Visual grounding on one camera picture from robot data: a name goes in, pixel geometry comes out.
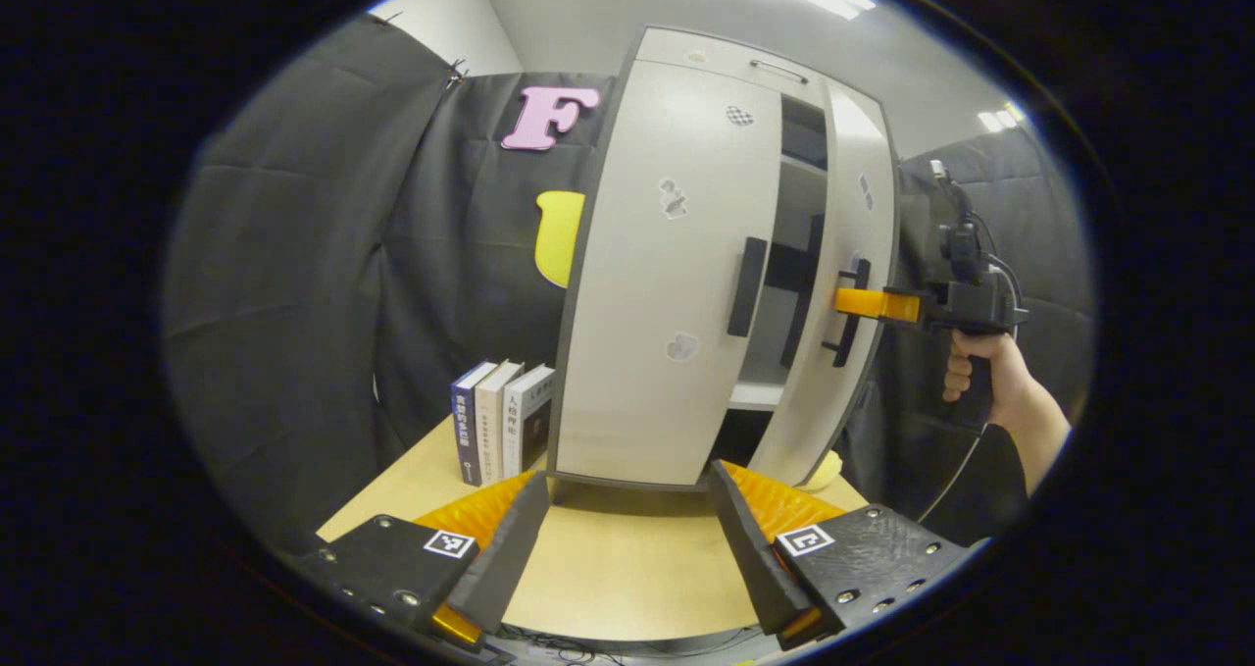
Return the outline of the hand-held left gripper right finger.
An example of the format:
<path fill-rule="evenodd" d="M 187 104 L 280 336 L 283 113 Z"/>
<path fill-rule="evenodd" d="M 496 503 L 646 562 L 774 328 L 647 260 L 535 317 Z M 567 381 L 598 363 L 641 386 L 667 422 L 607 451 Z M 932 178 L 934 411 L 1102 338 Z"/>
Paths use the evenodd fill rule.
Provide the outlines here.
<path fill-rule="evenodd" d="M 710 462 L 708 495 L 759 627 L 784 651 L 850 638 L 973 557 L 887 505 L 841 509 L 733 462 Z"/>

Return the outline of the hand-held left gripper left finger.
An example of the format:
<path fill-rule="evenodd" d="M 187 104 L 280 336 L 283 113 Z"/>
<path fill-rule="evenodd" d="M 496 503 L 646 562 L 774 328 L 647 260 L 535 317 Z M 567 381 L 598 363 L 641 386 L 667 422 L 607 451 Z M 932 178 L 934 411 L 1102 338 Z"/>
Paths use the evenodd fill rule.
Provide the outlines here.
<path fill-rule="evenodd" d="M 376 514 L 294 566 L 404 632 L 479 647 L 499 628 L 548 509 L 545 473 L 525 472 L 420 518 Z"/>

